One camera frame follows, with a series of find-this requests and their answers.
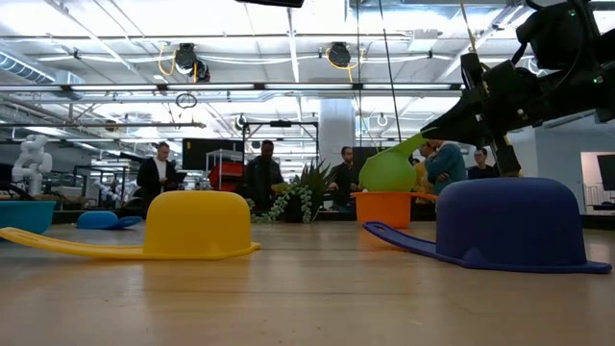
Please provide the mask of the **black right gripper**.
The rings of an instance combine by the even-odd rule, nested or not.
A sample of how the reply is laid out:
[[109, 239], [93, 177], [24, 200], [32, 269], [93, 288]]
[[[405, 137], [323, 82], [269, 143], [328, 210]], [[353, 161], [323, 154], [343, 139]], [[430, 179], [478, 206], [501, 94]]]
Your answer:
[[491, 147], [502, 176], [518, 176], [521, 165], [507, 139], [531, 123], [524, 106], [536, 94], [536, 79], [512, 62], [484, 70], [477, 54], [461, 58], [466, 90], [457, 103], [425, 126], [425, 138]]

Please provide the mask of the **green measuring cup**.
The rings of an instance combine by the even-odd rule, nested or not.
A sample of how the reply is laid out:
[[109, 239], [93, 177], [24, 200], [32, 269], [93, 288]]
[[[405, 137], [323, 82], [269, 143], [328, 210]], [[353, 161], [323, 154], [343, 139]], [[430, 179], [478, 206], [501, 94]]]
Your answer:
[[415, 192], [416, 171], [412, 155], [426, 139], [420, 132], [369, 158], [358, 174], [359, 187], [367, 192]]

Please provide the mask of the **navy blue measuring cup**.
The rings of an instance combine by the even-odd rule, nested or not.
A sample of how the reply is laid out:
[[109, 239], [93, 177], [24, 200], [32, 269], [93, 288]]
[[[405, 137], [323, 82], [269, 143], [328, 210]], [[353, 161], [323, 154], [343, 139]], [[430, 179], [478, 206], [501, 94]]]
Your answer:
[[414, 254], [469, 269], [608, 274], [586, 257], [574, 193], [545, 178], [467, 180], [445, 187], [435, 206], [434, 241], [377, 221], [363, 229]]

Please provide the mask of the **orange measuring cup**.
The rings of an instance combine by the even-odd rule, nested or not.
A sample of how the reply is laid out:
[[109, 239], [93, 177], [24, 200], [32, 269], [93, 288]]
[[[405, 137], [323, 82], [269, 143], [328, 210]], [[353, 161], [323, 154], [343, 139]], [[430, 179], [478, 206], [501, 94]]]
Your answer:
[[381, 222], [396, 229], [406, 229], [411, 223], [412, 201], [436, 201], [433, 194], [419, 192], [356, 192], [357, 221]]

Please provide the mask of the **yellow measuring cup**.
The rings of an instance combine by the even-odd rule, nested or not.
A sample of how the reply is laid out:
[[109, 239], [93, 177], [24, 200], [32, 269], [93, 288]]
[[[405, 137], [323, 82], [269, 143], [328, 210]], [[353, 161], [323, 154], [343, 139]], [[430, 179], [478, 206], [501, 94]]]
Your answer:
[[247, 202], [232, 192], [178, 190], [157, 196], [146, 215], [142, 245], [95, 245], [13, 227], [0, 237], [55, 253], [109, 260], [222, 260], [260, 248], [252, 240]]

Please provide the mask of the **small blue measuring cup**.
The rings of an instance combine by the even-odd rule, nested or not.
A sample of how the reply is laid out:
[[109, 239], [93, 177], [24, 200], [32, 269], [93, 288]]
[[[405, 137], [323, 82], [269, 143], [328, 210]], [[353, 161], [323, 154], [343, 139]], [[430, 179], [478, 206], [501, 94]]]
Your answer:
[[118, 217], [112, 211], [93, 210], [82, 213], [77, 219], [76, 227], [87, 230], [124, 230], [141, 221], [140, 216]]

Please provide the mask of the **teal measuring cup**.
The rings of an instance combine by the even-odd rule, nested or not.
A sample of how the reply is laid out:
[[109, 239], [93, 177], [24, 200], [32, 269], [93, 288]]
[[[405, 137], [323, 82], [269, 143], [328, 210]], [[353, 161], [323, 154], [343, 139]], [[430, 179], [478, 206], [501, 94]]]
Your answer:
[[42, 235], [53, 220], [54, 201], [0, 201], [0, 228]]

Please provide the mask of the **person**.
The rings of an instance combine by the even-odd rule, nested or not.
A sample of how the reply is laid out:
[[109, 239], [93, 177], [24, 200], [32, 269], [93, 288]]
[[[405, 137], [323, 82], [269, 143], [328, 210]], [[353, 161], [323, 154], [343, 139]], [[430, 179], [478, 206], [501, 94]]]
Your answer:
[[186, 174], [176, 169], [176, 164], [168, 159], [169, 153], [169, 145], [160, 142], [157, 153], [145, 159], [138, 169], [135, 196], [141, 198], [146, 207], [160, 194], [178, 190], [185, 180]]
[[275, 195], [272, 186], [283, 182], [280, 165], [274, 161], [273, 152], [274, 143], [264, 140], [260, 145], [260, 155], [246, 167], [245, 183], [257, 210], [269, 210], [272, 207]]
[[427, 180], [433, 186], [433, 193], [439, 195], [453, 183], [467, 179], [467, 169], [460, 147], [453, 142], [428, 139], [421, 147], [426, 158]]
[[485, 148], [477, 148], [474, 153], [475, 165], [467, 170], [469, 180], [498, 178], [499, 170], [486, 163], [487, 151]]
[[353, 149], [341, 149], [342, 163], [332, 170], [333, 180], [329, 185], [332, 202], [337, 210], [345, 210], [351, 202], [351, 194], [359, 191], [356, 171], [354, 170]]
[[425, 164], [422, 161], [417, 161], [414, 164], [414, 169], [416, 171], [416, 186], [414, 191], [432, 194], [432, 184], [429, 182]]

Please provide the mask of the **black display panel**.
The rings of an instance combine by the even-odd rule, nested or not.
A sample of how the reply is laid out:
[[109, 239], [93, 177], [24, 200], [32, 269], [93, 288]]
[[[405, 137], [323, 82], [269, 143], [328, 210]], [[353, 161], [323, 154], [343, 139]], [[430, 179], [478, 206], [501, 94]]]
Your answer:
[[358, 174], [366, 161], [377, 155], [379, 152], [378, 147], [354, 147], [353, 148], [353, 168], [355, 172]]

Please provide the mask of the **long LED light bar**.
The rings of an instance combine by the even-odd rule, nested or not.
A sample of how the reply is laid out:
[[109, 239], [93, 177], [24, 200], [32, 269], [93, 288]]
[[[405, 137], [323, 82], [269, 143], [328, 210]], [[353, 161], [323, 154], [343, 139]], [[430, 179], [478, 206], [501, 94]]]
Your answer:
[[227, 83], [160, 85], [0, 85], [0, 92], [53, 91], [251, 91], [251, 90], [462, 90], [463, 84], [444, 83]]

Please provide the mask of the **black monitor on stand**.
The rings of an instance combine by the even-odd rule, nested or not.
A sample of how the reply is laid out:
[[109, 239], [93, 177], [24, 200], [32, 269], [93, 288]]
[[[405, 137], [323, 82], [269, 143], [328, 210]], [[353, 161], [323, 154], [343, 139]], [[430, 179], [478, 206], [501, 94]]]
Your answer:
[[230, 139], [184, 138], [182, 146], [182, 168], [187, 170], [213, 168], [221, 150], [237, 152], [239, 156], [244, 150], [241, 140]]

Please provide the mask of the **red tool cart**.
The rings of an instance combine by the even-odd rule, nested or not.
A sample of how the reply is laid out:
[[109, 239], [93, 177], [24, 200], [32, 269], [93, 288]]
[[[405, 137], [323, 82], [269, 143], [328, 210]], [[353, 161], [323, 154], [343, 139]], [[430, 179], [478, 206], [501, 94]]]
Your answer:
[[234, 192], [244, 185], [244, 168], [240, 162], [217, 163], [209, 172], [209, 184], [214, 190]]

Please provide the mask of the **potted succulent plant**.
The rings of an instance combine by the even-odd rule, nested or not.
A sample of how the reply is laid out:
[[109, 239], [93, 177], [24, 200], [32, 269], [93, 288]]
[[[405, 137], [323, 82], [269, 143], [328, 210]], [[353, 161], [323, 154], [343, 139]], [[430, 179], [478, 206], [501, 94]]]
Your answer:
[[332, 169], [329, 166], [325, 167], [323, 162], [311, 162], [290, 183], [274, 185], [273, 204], [269, 210], [256, 210], [256, 205], [250, 202], [251, 221], [308, 224], [313, 222], [324, 204], [334, 176]]

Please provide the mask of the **black gantry frame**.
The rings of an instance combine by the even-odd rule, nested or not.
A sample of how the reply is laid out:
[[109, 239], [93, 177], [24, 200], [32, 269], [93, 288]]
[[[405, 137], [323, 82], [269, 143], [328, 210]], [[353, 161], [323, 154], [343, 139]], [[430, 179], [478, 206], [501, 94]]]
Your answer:
[[[244, 128], [242, 130], [242, 141], [243, 141], [243, 143], [247, 142], [247, 139], [248, 139], [248, 137], [247, 137], [247, 128], [251, 127], [252, 125], [255, 125], [256, 128], [251, 130], [251, 135], [254, 135], [258, 131], [258, 129], [261, 126], [263, 126], [263, 125], [267, 125], [267, 126], [272, 127], [272, 128], [287, 128], [287, 127], [292, 127], [294, 125], [303, 127], [306, 124], [312, 125], [314, 127], [318, 126], [317, 122], [308, 122], [308, 123], [306, 123], [306, 122], [294, 122], [294, 121], [286, 121], [286, 120], [276, 120], [276, 121], [270, 121], [270, 122], [246, 122], [245, 125], [244, 125]], [[249, 195], [248, 187], [246, 186], [246, 183], [245, 183], [246, 167], [244, 168], [244, 187], [245, 187], [246, 194]]]

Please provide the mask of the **black wall screen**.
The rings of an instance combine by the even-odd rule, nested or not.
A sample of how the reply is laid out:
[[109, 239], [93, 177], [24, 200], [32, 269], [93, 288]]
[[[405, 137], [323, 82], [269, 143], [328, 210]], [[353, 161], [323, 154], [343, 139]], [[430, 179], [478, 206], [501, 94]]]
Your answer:
[[615, 191], [615, 154], [598, 155], [598, 165], [605, 191]]

